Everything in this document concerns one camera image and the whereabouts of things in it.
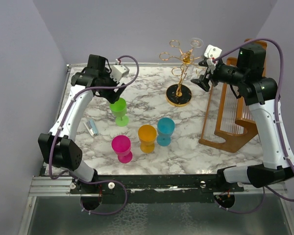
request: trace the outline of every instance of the orange cup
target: orange cup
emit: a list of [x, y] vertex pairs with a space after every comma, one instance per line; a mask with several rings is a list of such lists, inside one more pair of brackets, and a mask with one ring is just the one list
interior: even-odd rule
[[141, 142], [141, 150], [144, 153], [151, 153], [155, 149], [157, 131], [153, 126], [143, 125], [138, 130], [138, 138]]

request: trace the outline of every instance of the wooden frame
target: wooden frame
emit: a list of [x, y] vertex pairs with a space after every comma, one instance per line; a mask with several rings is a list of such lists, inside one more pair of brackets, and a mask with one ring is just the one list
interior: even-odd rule
[[[260, 44], [264, 49], [267, 49], [267, 43], [262, 41], [258, 41], [257, 43]], [[234, 58], [234, 57], [229, 57], [226, 61], [227, 65], [236, 66], [236, 63], [237, 63], [237, 58]], [[263, 76], [265, 76], [265, 74], [266, 74], [266, 62], [264, 66]], [[257, 131], [256, 123], [252, 120], [251, 114], [247, 114], [244, 116], [244, 110], [247, 112], [249, 112], [249, 110], [245, 106], [244, 99], [242, 97], [239, 98], [237, 102], [236, 115], [235, 115], [234, 125], [232, 126], [232, 132], [226, 132], [221, 130], [225, 99], [229, 98], [229, 97], [226, 97], [227, 89], [229, 89], [229, 85], [223, 84], [218, 116], [217, 116], [217, 123], [216, 123], [215, 131], [214, 131], [214, 134], [216, 136], [223, 138], [225, 141], [222, 143], [219, 143], [219, 142], [209, 141], [204, 138], [204, 131], [205, 131], [206, 123], [208, 119], [210, 101], [213, 95], [213, 88], [211, 88], [207, 110], [206, 110], [206, 116], [205, 116], [205, 120], [203, 124], [202, 133], [199, 139], [199, 143], [213, 147], [213, 148], [221, 149], [227, 152], [235, 153], [240, 148], [242, 148], [247, 142], [249, 142], [252, 138], [254, 138], [258, 134], [258, 131]], [[243, 133], [238, 133], [240, 126], [244, 128]]]

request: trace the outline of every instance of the gold ring holder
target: gold ring holder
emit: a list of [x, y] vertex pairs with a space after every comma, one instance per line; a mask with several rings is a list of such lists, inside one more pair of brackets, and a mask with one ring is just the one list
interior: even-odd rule
[[199, 48], [203, 45], [203, 42], [199, 38], [192, 38], [191, 39], [191, 46], [192, 49], [183, 52], [180, 45], [181, 43], [178, 40], [171, 40], [169, 42], [171, 47], [178, 48], [180, 51], [180, 56], [172, 56], [168, 52], [162, 52], [159, 55], [159, 58], [162, 61], [168, 61], [171, 58], [178, 59], [182, 62], [180, 67], [174, 67], [171, 70], [171, 73], [173, 76], [179, 77], [180, 80], [178, 84], [172, 85], [167, 89], [167, 101], [177, 107], [185, 106], [189, 103], [189, 101], [192, 98], [192, 92], [191, 90], [183, 85], [183, 81], [186, 76], [190, 76], [193, 73], [194, 66], [196, 67], [196, 74], [199, 75], [205, 67], [201, 67], [196, 64], [195, 60], [202, 58], [202, 56], [195, 57], [194, 56], [194, 49]]

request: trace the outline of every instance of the black round base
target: black round base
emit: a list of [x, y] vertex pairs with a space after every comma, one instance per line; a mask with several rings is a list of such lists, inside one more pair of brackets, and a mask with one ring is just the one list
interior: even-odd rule
[[177, 88], [178, 88], [178, 84], [169, 86], [166, 92], [166, 98], [171, 105], [174, 105], [176, 107], [183, 107], [191, 101], [192, 92], [188, 87], [182, 85], [181, 87], [182, 95], [178, 97], [176, 95]]

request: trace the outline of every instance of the white marble surface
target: white marble surface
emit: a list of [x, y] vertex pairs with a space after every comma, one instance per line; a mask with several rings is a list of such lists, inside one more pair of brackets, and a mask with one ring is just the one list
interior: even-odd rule
[[[71, 76], [82, 68], [72, 68], [64, 101], [71, 87]], [[204, 174], [216, 173], [217, 169], [232, 165], [254, 165], [262, 160], [262, 149], [258, 138], [254, 138], [237, 153], [228, 153], [198, 143], [205, 117], [209, 94], [189, 80], [184, 84], [192, 90], [193, 98], [185, 107], [173, 107], [165, 98], [167, 87], [178, 82], [172, 76], [171, 67], [140, 67], [136, 82], [127, 87], [121, 95], [127, 101], [127, 115], [130, 119], [126, 127], [118, 127], [109, 109], [109, 103], [103, 98], [94, 97], [88, 105], [82, 122], [92, 118], [99, 135], [91, 137], [82, 124], [76, 135], [76, 144], [83, 151], [85, 162], [95, 168], [99, 174]], [[130, 67], [130, 75], [124, 78], [128, 82], [136, 69]], [[218, 102], [212, 104], [212, 111], [218, 109]], [[217, 112], [209, 116], [214, 119]], [[170, 117], [175, 122], [175, 131], [171, 144], [145, 154], [140, 150], [138, 129], [144, 124], [156, 128], [162, 117]], [[133, 160], [122, 164], [111, 148], [111, 141], [117, 135], [126, 135], [131, 139]], [[54, 168], [54, 174], [60, 169]]]

